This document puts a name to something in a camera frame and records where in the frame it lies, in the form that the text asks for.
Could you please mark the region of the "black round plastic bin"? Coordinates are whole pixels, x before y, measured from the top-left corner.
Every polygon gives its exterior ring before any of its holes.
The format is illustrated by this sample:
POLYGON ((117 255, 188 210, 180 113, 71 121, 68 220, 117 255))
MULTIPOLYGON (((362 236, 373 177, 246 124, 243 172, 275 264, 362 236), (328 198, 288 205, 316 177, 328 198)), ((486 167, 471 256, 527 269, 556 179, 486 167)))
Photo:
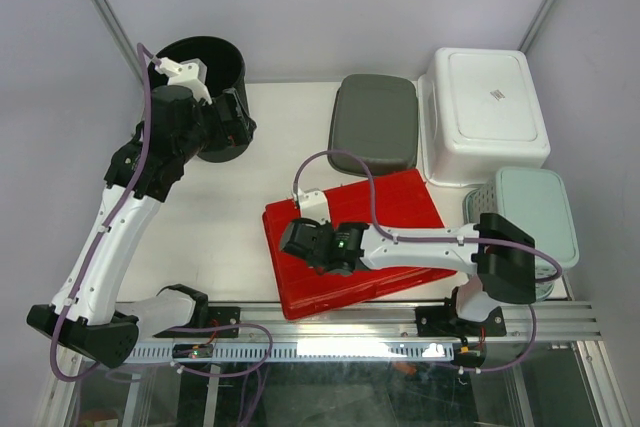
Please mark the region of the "black round plastic bin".
POLYGON ((165 46, 158 56, 179 63, 199 59, 206 67, 204 84, 230 144, 220 150, 208 146, 198 156, 206 162, 223 163, 244 153, 253 141, 257 124, 250 116, 246 65, 240 50, 222 38, 194 36, 165 46))

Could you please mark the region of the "dark grey plastic tray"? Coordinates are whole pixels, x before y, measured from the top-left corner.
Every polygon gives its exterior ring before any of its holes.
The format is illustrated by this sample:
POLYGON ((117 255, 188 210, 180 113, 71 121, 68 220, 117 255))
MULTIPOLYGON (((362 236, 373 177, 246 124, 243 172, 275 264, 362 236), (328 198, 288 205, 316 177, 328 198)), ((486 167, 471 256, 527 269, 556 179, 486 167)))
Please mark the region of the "dark grey plastic tray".
POLYGON ((355 156, 375 176, 417 164, 418 100, 414 84, 401 77, 351 74, 335 96, 328 149, 337 171, 363 176, 355 156))

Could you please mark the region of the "large white plastic tub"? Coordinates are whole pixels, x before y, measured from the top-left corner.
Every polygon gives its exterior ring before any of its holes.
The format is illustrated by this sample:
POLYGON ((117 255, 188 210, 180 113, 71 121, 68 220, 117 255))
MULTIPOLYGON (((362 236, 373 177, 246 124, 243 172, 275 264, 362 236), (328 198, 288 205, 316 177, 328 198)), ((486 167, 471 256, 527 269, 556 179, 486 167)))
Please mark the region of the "large white plastic tub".
POLYGON ((502 167, 540 168, 549 157, 550 142, 523 52, 440 48, 417 88, 428 182, 479 185, 502 167))

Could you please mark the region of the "teal perforated plastic basket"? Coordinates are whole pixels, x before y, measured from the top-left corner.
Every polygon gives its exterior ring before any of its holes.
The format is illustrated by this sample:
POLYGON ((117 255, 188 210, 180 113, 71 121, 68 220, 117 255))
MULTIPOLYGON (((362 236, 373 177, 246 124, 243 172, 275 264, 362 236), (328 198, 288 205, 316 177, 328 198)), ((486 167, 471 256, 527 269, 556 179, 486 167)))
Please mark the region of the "teal perforated plastic basket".
POLYGON ((561 177, 550 170, 504 167, 462 203, 464 221, 497 213, 533 237, 535 248, 565 271, 579 261, 573 216, 561 177))

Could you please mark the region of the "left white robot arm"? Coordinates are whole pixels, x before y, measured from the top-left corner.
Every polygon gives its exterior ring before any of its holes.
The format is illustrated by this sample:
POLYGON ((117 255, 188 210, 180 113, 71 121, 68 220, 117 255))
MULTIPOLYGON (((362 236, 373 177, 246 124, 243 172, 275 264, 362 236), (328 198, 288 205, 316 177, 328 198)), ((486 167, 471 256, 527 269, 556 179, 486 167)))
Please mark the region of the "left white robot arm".
POLYGON ((101 205, 83 250, 48 304, 34 305, 27 323, 51 340, 50 359, 65 347, 116 368, 140 340, 180 328, 198 335, 209 324, 205 293, 182 284, 134 303, 117 301, 137 245, 202 151, 244 150, 256 128, 238 91, 207 102, 187 87, 160 86, 145 98, 144 118, 119 148, 105 175, 101 205))

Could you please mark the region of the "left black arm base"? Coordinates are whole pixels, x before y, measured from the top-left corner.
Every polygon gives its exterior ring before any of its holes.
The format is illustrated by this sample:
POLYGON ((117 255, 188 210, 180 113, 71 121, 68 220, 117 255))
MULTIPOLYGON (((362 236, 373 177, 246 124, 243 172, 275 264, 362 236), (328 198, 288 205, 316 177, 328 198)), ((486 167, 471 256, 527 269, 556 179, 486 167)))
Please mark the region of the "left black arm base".
POLYGON ((238 337, 237 323, 240 321, 240 307, 211 304, 206 293, 183 284, 166 286, 161 293, 165 291, 186 294, 195 301, 195 309, 189 323, 178 329, 168 329, 155 334, 155 338, 187 338, 196 335, 215 335, 216 338, 238 337))

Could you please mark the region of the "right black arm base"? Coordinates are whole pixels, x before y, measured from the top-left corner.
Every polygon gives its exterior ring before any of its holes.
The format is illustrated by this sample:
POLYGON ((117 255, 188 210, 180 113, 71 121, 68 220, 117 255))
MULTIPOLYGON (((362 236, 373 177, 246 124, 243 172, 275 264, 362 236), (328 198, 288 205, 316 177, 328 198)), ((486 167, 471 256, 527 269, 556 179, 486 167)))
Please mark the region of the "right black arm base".
POLYGON ((430 306, 414 309, 419 337, 505 337, 507 334, 504 315, 500 307, 494 308, 482 322, 463 320, 456 316, 450 298, 430 306))

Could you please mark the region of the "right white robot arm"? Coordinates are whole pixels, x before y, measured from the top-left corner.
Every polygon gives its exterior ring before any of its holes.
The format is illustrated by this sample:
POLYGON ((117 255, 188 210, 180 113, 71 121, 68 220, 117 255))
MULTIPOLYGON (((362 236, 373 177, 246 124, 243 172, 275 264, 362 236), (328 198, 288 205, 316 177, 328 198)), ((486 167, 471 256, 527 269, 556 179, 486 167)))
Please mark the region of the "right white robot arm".
POLYGON ((403 229, 345 222, 337 227, 308 218, 291 221, 279 250, 322 274, 395 267, 440 268, 468 276, 447 310, 448 325, 469 334, 503 304, 536 302, 535 241, 495 213, 458 228, 403 229))

